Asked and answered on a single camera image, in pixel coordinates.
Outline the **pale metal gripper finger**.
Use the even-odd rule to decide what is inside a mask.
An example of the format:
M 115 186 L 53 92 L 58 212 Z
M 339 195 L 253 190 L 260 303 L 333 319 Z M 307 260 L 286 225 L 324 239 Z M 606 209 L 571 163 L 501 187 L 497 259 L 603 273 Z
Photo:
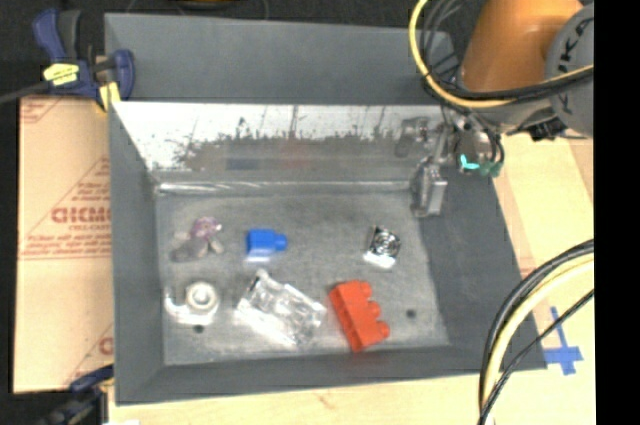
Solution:
M 410 209 L 416 217 L 426 217 L 428 215 L 429 193 L 431 187 L 431 177 L 429 168 L 420 165 L 410 182 L 412 202 Z
M 427 214 L 440 215 L 448 187 L 448 181 L 442 176 L 438 165 L 430 165 L 427 171 L 427 176 Z

